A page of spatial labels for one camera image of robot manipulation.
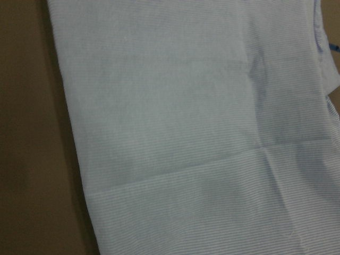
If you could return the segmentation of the light blue striped shirt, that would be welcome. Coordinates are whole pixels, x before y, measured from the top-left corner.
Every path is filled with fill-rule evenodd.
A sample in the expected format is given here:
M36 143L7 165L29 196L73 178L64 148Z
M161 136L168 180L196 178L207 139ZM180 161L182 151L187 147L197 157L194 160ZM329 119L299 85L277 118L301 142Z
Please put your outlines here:
M49 1L101 254L339 254L319 1Z

